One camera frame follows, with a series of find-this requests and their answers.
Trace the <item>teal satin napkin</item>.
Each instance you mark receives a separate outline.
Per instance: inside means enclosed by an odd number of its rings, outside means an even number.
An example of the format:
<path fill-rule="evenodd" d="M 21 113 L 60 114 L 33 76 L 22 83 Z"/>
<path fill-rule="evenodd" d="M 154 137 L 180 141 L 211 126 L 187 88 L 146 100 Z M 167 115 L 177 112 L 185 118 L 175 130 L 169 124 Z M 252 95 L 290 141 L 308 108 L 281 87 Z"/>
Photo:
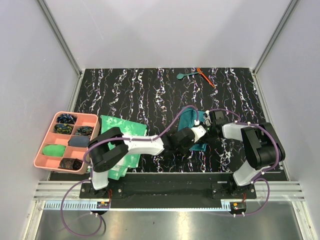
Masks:
<path fill-rule="evenodd" d="M 182 114 L 179 116 L 178 130 L 180 131 L 184 128 L 192 128 L 194 126 L 194 122 L 196 119 L 197 119 L 197 113 L 193 108 L 189 107 L 185 109 L 182 112 Z M 190 148 L 190 150 L 204 152 L 206 148 L 207 148 L 206 143 L 196 143 Z"/>

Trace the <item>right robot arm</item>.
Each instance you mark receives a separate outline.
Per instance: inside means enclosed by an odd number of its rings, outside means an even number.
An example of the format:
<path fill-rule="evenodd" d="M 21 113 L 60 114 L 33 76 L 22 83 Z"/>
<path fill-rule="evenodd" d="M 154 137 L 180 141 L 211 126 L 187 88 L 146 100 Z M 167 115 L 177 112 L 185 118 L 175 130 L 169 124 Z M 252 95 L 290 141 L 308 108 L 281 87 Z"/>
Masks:
<path fill-rule="evenodd" d="M 253 184 L 265 172 L 274 169 L 286 158 L 285 149 L 269 122 L 255 124 L 237 120 L 228 122 L 224 116 L 227 109 L 212 109 L 204 113 L 206 140 L 215 138 L 242 142 L 246 161 L 236 170 L 227 185 L 228 195 L 239 198 L 245 187 Z"/>

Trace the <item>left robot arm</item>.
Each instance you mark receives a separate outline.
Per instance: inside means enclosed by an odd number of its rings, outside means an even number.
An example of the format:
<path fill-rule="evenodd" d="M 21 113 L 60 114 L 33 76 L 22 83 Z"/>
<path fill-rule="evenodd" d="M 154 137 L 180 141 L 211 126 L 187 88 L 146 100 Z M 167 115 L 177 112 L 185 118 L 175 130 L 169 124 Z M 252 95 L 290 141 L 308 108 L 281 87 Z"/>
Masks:
<path fill-rule="evenodd" d="M 183 153 L 189 150 L 200 135 L 196 128 L 185 127 L 170 135 L 125 135 L 119 127 L 113 127 L 88 143 L 84 159 L 90 158 L 90 192 L 97 198 L 108 193 L 108 174 L 117 163 L 128 155 L 159 156 L 163 152 Z"/>

